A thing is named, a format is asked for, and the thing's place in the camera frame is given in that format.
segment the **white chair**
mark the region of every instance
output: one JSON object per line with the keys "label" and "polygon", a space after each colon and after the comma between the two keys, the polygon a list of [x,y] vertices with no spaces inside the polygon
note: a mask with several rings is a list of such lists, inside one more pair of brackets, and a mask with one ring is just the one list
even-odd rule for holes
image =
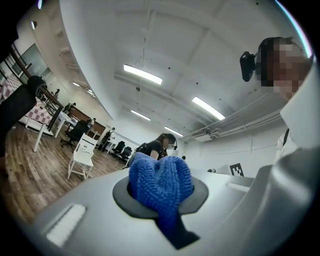
{"label": "white chair", "polygon": [[[72,158],[68,165],[68,179],[71,173],[82,175],[84,179],[86,179],[89,176],[92,167],[94,167],[91,158],[94,155],[94,149],[97,142],[97,140],[89,137],[86,134],[82,135],[81,139],[79,140],[79,143],[76,145],[76,148],[73,151]],[[83,165],[82,172],[73,170],[75,163]],[[86,166],[89,167],[89,171],[87,174],[85,172]]]}

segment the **checkered pattern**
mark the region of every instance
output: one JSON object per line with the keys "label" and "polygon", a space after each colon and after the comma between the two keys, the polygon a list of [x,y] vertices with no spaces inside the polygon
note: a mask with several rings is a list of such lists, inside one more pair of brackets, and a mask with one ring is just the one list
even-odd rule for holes
{"label": "checkered pattern", "polygon": [[[6,100],[19,86],[21,82],[14,74],[11,74],[0,88],[0,99]],[[45,110],[41,109],[41,100],[36,99],[36,105],[25,115],[28,118],[36,120],[39,123],[48,125],[51,121],[51,115]]]}
{"label": "checkered pattern", "polygon": [[242,177],[244,176],[244,173],[242,171],[240,163],[237,163],[237,164],[234,164],[234,165],[230,165],[230,169],[231,169],[232,175],[234,175],[234,176],[242,176]]}

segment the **blue towel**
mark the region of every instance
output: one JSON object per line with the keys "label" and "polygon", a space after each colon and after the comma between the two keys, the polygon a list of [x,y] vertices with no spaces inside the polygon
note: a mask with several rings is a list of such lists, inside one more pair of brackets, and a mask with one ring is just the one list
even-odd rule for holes
{"label": "blue towel", "polygon": [[177,156],[157,161],[136,153],[129,170],[132,196],[146,207],[158,212],[158,226],[170,235],[177,227],[179,204],[194,190],[190,169]]}

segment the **backpack strap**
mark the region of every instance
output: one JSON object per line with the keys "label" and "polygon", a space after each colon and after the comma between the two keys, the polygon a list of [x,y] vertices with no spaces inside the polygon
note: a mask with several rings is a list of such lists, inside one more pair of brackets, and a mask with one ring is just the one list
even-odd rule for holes
{"label": "backpack strap", "polygon": [[283,138],[283,145],[286,144],[288,135],[289,135],[289,128],[285,131],[284,138]]}

